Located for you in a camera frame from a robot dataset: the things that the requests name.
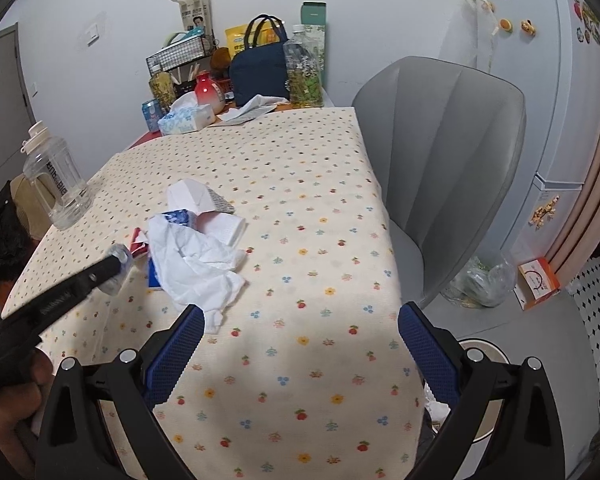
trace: gray door frame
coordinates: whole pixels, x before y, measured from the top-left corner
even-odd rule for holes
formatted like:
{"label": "gray door frame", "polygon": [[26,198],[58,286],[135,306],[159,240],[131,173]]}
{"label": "gray door frame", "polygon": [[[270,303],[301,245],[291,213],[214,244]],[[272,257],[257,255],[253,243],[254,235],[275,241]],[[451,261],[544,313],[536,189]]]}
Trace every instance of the gray door frame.
{"label": "gray door frame", "polygon": [[20,81],[20,89],[22,90],[22,99],[24,105],[27,108],[27,115],[31,121],[31,126],[36,124],[36,118],[33,115],[33,109],[31,108],[31,102],[29,101],[29,92],[27,91],[27,85],[24,82],[24,75],[22,74],[22,65],[20,64],[20,38],[18,37],[18,23],[14,23],[11,27],[4,28],[0,31],[0,38],[5,37],[8,34],[14,34],[15,44],[15,56],[16,56],[16,67],[18,68],[18,80]]}

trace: chair backrest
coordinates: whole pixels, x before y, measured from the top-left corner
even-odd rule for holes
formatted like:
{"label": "chair backrest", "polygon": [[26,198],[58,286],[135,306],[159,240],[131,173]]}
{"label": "chair backrest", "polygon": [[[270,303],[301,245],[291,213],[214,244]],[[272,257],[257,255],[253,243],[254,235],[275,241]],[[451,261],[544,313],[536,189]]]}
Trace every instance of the chair backrest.
{"label": "chair backrest", "polygon": [[509,190],[524,96],[472,68],[406,57],[353,105],[389,216],[422,253],[424,306],[472,256]]}

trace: blue gripper pad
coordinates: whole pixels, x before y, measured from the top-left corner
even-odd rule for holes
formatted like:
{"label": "blue gripper pad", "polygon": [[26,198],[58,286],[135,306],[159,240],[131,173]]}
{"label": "blue gripper pad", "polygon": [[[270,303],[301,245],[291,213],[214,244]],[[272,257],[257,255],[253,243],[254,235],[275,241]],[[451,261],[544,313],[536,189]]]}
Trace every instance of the blue gripper pad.
{"label": "blue gripper pad", "polygon": [[146,370],[143,397],[150,410],[169,400],[204,333],[205,315],[196,307],[180,322]]}
{"label": "blue gripper pad", "polygon": [[411,352],[438,402],[454,408],[460,400],[458,372],[446,356],[434,335],[412,308],[404,304],[398,314],[398,332]]}

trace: silver bolt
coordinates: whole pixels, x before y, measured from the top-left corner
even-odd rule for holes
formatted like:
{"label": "silver bolt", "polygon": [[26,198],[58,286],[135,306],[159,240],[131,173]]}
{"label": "silver bolt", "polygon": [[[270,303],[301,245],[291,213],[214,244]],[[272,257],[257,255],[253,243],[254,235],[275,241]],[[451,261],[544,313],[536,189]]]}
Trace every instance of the silver bolt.
{"label": "silver bolt", "polygon": [[120,360],[123,363],[130,363],[131,361],[133,361],[136,358],[137,355],[138,355],[138,353],[135,350],[132,350],[132,349],[123,350],[122,353],[120,354]]}
{"label": "silver bolt", "polygon": [[68,357],[60,363],[60,367],[62,368],[62,370],[71,370],[71,368],[73,368],[74,365],[75,359],[73,357]]}
{"label": "silver bolt", "polygon": [[480,361],[482,361],[482,359],[484,359],[484,354],[482,353],[482,350],[479,350],[477,348],[469,348],[466,351],[466,356],[474,363],[479,363]]}
{"label": "silver bolt", "polygon": [[532,370],[539,370],[540,368],[542,368],[542,363],[537,357],[530,357],[526,360],[526,364],[528,364],[529,368],[531,368]]}

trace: red vase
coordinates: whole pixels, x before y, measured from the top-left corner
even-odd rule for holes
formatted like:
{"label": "red vase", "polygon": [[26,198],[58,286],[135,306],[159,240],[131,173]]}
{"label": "red vase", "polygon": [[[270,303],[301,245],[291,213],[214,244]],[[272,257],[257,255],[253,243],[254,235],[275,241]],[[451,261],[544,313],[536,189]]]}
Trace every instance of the red vase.
{"label": "red vase", "polygon": [[201,105],[211,105],[216,115],[224,109],[224,92],[209,72],[196,78],[196,97]]}

